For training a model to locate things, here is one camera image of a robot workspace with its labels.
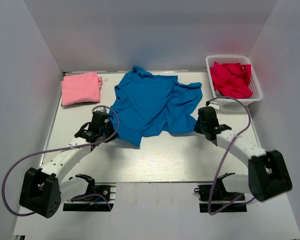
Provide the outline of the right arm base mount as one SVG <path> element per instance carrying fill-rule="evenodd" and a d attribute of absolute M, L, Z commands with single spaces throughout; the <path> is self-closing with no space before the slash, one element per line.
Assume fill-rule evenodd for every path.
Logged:
<path fill-rule="evenodd" d="M 198 195 L 199 199 L 199 211 L 200 213 L 208 213 L 208 201 L 211 185 L 201 184 L 194 188 L 194 193 Z M 240 196 L 238 192 L 226 192 L 220 187 L 216 186 L 213 190 L 212 200 L 211 200 L 211 211 L 215 212 L 219 208 L 225 206 L 230 201 L 234 200 Z M 245 196 L 241 196 L 229 207 L 223 209 L 221 213 L 245 213 L 247 212 L 247 207 L 244 204 L 246 202 Z"/>

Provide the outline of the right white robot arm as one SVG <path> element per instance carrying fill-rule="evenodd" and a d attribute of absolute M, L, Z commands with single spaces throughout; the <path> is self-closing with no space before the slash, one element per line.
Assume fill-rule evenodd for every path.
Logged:
<path fill-rule="evenodd" d="M 264 202 L 293 188 L 283 155 L 277 151 L 265 151 L 242 139 L 226 124 L 209 127 L 196 123 L 196 133 L 225 150 L 211 185 L 209 200 L 217 185 L 227 193 L 250 194 Z M 228 154 L 235 156 L 248 169 L 248 174 L 227 173 L 219 175 Z"/>

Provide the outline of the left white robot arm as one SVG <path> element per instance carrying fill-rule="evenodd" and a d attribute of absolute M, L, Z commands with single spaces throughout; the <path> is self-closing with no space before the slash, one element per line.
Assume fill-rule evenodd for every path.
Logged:
<path fill-rule="evenodd" d="M 40 168 L 29 168 L 23 179 L 19 204 L 45 218 L 51 218 L 66 201 L 83 201 L 93 204 L 93 199 L 108 200 L 95 190 L 95 180 L 86 174 L 68 173 L 95 147 L 117 137 L 110 121 L 96 128 L 85 123 L 67 147 Z"/>

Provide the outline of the blue polo shirt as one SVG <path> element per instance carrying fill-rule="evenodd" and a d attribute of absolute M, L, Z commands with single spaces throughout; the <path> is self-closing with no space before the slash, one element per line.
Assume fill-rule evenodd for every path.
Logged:
<path fill-rule="evenodd" d="M 154 75 L 134 66 L 114 87 L 112 124 L 118 138 L 139 147 L 143 137 L 162 131 L 186 134 L 195 128 L 192 116 L 203 93 L 200 82 L 180 83 L 176 75 Z"/>

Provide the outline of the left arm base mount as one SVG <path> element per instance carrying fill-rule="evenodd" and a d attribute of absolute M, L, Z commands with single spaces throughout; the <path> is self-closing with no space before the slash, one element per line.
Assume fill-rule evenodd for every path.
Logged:
<path fill-rule="evenodd" d="M 82 199 L 69 200 L 63 204 L 64 212 L 110 212 L 115 204 L 115 184 L 95 184 Z"/>

